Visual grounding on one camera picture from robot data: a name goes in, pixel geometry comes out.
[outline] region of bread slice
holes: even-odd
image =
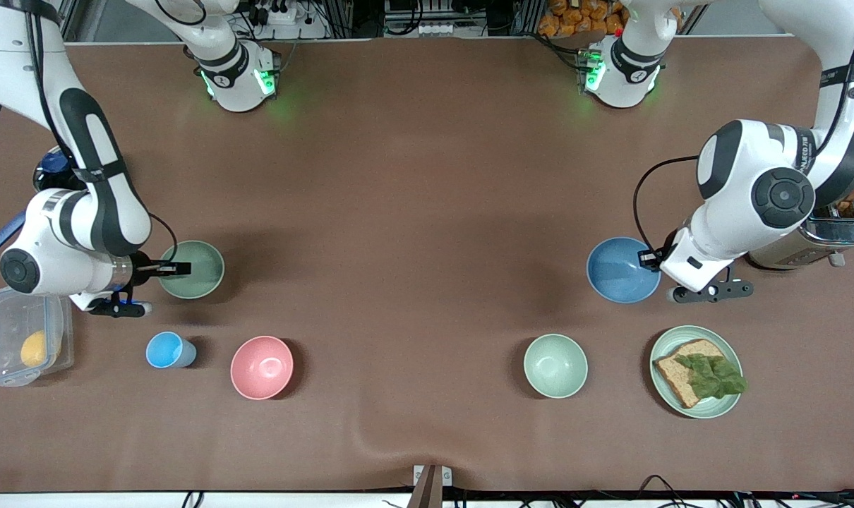
[[[659,369],[659,373],[666,379],[668,385],[672,387],[672,392],[675,392],[675,395],[678,396],[681,405],[688,409],[696,406],[700,402],[700,398],[694,393],[694,389],[691,388],[691,370],[675,361],[675,357],[679,354],[686,356],[695,353],[704,356],[725,356],[715,344],[706,339],[697,339],[681,344],[678,349],[672,351],[672,354],[656,360],[656,369]]]

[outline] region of blue handle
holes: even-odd
[[[7,225],[1,228],[0,231],[0,248],[7,243],[7,240],[16,234],[17,231],[20,231],[20,228],[23,227],[23,224],[26,222],[26,211],[17,213],[16,217],[13,217]]]

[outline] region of bowl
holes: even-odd
[[[740,367],[738,354],[734,352],[733,348],[731,348],[724,338],[719,337],[716,332],[707,330],[707,328],[703,328],[702,326],[681,325],[675,326],[675,328],[664,332],[656,340],[656,343],[653,344],[653,350],[650,351],[650,376],[653,378],[653,386],[656,387],[656,391],[659,392],[659,396],[662,397],[663,401],[665,401],[669,407],[675,409],[675,411],[678,411],[686,417],[721,417],[721,415],[734,408],[740,399],[740,395],[726,395],[721,399],[708,397],[706,399],[702,399],[696,406],[688,409],[681,404],[681,401],[678,399],[678,395],[675,395],[672,387],[668,385],[665,377],[662,376],[659,369],[656,367],[656,360],[675,353],[675,350],[681,347],[682,344],[689,343],[689,341],[694,341],[696,339],[706,339],[712,344],[715,344],[718,350],[725,355],[725,360],[728,360],[729,363],[733,364],[740,375],[744,375],[744,370]]]
[[[571,397],[587,380],[587,356],[571,338],[546,334],[534,339],[527,347],[524,375],[544,397]]]
[[[246,341],[236,350],[229,376],[244,398],[263,401],[286,388],[292,367],[292,352],[286,343],[263,335]]]
[[[644,269],[637,258],[637,252],[648,249],[628,237],[609,238],[594,247],[587,258],[587,279],[594,291],[615,303],[637,303],[656,292],[662,273]]]
[[[173,248],[170,247],[162,260],[168,260]],[[182,261],[192,264],[191,274],[175,274],[175,276],[158,277],[160,286],[164,291],[176,298],[193,300],[201,296],[210,295],[223,280],[224,266],[223,256],[216,247],[207,241],[188,240],[179,242],[176,249],[176,257],[173,261]]]

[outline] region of brown table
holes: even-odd
[[[579,96],[531,41],[300,45],[279,99],[241,115],[205,99],[174,46],[71,58],[144,202],[220,247],[227,279],[195,302],[150,283],[145,319],[79,315],[74,368],[0,388],[0,491],[386,488],[418,463],[469,489],[636,489],[650,473],[680,489],[854,486],[854,250],[844,270],[741,266],[755,296],[717,305],[619,306],[584,274],[597,242],[636,235],[650,165],[731,119],[811,124],[818,66],[800,42],[675,41],[626,111]],[[1,115],[0,226],[50,145]],[[685,164],[640,206],[663,238],[699,202]],[[156,228],[147,251],[168,241]],[[752,388],[724,417],[681,418],[651,392],[651,340],[681,324],[743,361]],[[197,365],[147,366],[162,330],[194,337]],[[544,332],[589,357],[571,399],[524,381]],[[257,334],[296,354],[275,401],[230,384]]]

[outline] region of green bowl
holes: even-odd
[[[524,375],[544,397],[571,397],[587,380],[587,356],[578,343],[565,335],[542,335],[527,347]]]
[[[668,385],[666,379],[663,378],[661,373],[659,373],[659,369],[656,369],[656,360],[675,353],[675,350],[682,344],[689,343],[689,341],[694,341],[696,339],[706,339],[712,344],[715,344],[715,346],[718,347],[718,350],[725,355],[725,360],[728,360],[729,363],[733,364],[738,369],[738,372],[743,375],[744,372],[740,369],[740,360],[738,360],[738,355],[734,353],[734,350],[731,349],[731,346],[728,345],[724,338],[719,337],[715,332],[707,330],[707,328],[694,325],[682,325],[665,332],[665,334],[662,334],[662,337],[659,337],[659,339],[656,340],[656,343],[653,344],[653,351],[650,353],[650,376],[653,377],[653,384],[656,386],[656,391],[659,392],[659,395],[662,396],[664,401],[666,401],[666,404],[671,406],[672,409],[675,409],[675,411],[691,418],[721,417],[721,415],[731,411],[731,408],[733,408],[734,405],[737,404],[738,399],[740,399],[740,395],[726,395],[721,399],[707,397],[706,399],[702,399],[698,402],[696,406],[688,409],[681,405],[681,401],[679,401],[678,396],[675,396],[675,392],[672,392],[672,387]]]
[[[168,248],[160,258],[168,260],[172,251],[172,247]],[[217,248],[205,241],[187,240],[179,242],[176,257],[173,260],[192,264],[191,274],[178,274],[178,276],[159,277],[158,279],[164,291],[176,298],[191,300],[210,295],[223,280],[224,267],[226,267],[223,256],[220,255]]]

